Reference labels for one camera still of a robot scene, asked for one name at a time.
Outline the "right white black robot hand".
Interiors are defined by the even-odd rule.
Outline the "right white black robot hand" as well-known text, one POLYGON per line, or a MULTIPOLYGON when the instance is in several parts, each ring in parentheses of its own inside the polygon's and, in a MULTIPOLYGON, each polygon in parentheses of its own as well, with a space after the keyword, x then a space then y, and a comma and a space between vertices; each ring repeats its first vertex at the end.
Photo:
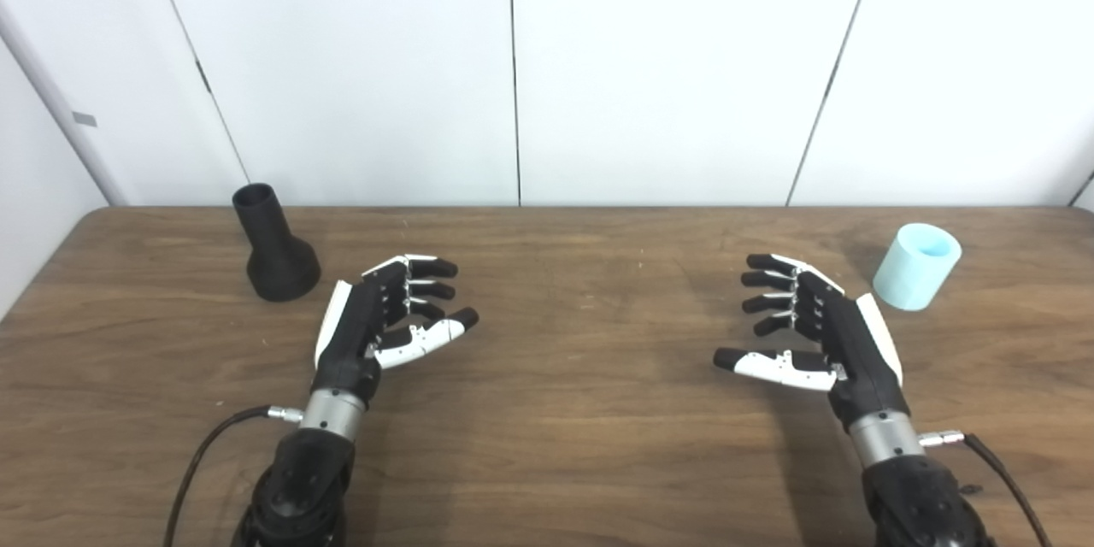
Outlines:
POLYGON ((766 316, 754 325, 757 337, 795 331, 818 345, 817 351, 715 349, 715 368, 798 389, 828 395, 833 414, 850 429, 868 415, 909 417, 903 395, 903 366, 891 329, 875 298, 856 299, 808 263, 775 254, 750 254, 742 286, 766 287, 743 301, 744 313, 766 316))

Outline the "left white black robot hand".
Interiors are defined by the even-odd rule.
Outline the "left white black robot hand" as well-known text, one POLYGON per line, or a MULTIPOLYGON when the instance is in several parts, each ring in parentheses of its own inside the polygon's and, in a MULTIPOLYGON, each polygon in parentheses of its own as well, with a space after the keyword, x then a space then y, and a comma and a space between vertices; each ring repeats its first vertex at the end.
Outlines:
POLYGON ((386 369, 457 340, 479 321, 476 309, 446 314, 434 299, 453 299, 458 266, 440 257, 399 255, 339 281, 321 324, 312 391, 339 391, 369 404, 386 369))

